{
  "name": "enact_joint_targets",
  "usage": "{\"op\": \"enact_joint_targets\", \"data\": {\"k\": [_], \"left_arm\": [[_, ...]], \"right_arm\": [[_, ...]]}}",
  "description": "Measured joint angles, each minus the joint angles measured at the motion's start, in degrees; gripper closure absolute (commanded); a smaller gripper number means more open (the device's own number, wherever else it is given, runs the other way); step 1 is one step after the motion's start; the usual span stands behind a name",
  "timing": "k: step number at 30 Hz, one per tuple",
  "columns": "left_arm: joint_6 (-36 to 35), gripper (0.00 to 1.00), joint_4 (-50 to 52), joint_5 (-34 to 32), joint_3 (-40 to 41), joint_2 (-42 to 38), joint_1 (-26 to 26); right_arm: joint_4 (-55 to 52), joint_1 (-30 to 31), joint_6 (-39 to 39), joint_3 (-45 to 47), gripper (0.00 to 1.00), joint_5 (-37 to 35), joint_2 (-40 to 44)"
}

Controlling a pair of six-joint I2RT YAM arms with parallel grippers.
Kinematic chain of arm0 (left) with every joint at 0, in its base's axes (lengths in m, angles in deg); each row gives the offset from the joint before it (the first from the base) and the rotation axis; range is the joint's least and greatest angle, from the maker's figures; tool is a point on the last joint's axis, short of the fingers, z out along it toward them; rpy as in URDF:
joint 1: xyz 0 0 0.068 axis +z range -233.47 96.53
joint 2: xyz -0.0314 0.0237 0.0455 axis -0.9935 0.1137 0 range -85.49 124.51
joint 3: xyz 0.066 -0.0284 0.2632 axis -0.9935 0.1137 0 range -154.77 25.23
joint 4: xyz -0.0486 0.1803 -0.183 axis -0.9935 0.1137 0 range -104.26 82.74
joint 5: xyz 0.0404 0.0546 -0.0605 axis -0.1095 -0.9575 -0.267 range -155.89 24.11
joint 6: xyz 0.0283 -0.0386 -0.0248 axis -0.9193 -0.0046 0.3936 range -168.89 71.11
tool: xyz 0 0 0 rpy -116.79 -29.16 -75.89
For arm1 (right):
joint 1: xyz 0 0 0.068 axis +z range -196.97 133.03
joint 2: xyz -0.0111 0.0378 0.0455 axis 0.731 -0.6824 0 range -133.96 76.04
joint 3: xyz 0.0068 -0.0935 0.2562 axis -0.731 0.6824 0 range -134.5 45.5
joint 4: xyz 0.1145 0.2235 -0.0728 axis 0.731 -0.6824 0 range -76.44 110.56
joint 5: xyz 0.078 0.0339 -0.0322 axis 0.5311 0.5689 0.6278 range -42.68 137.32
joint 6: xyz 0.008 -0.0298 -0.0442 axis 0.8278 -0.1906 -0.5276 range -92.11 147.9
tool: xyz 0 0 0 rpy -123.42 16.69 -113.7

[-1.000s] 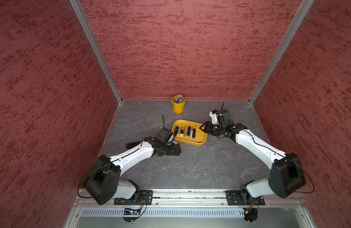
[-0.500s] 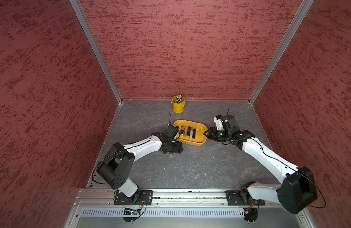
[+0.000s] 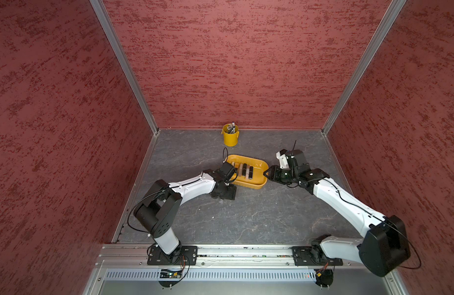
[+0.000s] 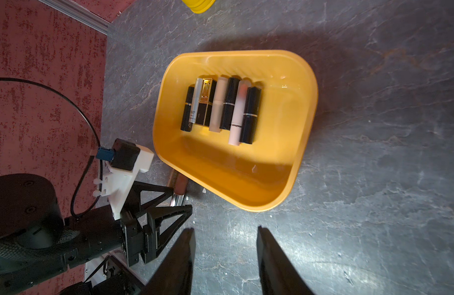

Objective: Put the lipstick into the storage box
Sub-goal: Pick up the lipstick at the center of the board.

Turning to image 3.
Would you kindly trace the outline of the yellow plastic storage box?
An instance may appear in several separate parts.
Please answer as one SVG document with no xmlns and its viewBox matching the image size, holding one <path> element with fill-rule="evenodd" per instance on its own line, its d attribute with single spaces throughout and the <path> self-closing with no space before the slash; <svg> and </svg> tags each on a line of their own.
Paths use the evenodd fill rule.
<svg viewBox="0 0 454 295">
<path fill-rule="evenodd" d="M 253 179 L 246 179 L 243 176 L 238 176 L 233 184 L 251 189 L 261 189 L 267 183 L 267 178 L 263 176 L 263 173 L 269 168 L 269 166 L 265 161 L 232 154 L 228 156 L 227 162 L 232 164 L 237 171 L 240 163 L 246 163 L 254 168 Z"/>
</svg>

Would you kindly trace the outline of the black lipstick tube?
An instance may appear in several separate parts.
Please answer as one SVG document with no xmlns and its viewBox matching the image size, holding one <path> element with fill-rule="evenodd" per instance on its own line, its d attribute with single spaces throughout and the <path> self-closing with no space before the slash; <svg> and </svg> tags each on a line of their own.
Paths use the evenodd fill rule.
<svg viewBox="0 0 454 295">
<path fill-rule="evenodd" d="M 247 174 L 247 167 L 248 165 L 246 163 L 243 164 L 242 166 L 242 176 L 245 178 Z"/>
</svg>

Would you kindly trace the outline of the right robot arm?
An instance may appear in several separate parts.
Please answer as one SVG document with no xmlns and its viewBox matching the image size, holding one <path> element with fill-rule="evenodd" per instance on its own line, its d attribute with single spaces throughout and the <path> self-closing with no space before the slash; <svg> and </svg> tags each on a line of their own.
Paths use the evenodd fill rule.
<svg viewBox="0 0 454 295">
<path fill-rule="evenodd" d="M 360 234 L 360 238 L 324 235 L 313 241 L 312 252 L 318 263 L 326 259 L 349 260 L 384 277 L 410 258 L 404 222 L 395 215 L 387 217 L 362 203 L 321 169 L 296 175 L 275 165 L 263 174 L 270 181 L 307 190 L 331 206 Z"/>
</svg>

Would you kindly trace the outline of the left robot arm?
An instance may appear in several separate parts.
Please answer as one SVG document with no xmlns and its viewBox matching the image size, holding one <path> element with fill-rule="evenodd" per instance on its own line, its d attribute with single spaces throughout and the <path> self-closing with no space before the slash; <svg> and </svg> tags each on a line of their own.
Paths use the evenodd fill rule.
<svg viewBox="0 0 454 295">
<path fill-rule="evenodd" d="M 219 168 L 205 170 L 196 177 L 174 183 L 160 179 L 135 205 L 132 214 L 143 226 L 142 231 L 151 236 L 162 252 L 172 256 L 181 248 L 172 229 L 180 206 L 202 195 L 234 200 L 237 188 L 233 181 L 236 176 L 235 168 Z"/>
</svg>

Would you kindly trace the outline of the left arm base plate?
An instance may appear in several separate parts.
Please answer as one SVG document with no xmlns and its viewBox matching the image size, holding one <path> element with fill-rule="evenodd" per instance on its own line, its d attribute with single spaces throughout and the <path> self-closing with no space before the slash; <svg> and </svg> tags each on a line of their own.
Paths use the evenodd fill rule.
<svg viewBox="0 0 454 295">
<path fill-rule="evenodd" d="M 147 250 L 147 265 L 149 266 L 194 266 L 197 261 L 198 247 L 178 246 L 173 253 L 166 254 L 158 246 Z"/>
</svg>

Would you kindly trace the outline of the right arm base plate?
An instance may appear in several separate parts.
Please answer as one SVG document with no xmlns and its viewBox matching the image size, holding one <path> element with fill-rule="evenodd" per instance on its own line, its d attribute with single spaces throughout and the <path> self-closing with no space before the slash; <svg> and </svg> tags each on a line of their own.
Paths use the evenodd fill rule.
<svg viewBox="0 0 454 295">
<path fill-rule="evenodd" d="M 293 260 L 296 266 L 342 266 L 339 258 L 328 258 L 319 247 L 292 247 Z"/>
</svg>

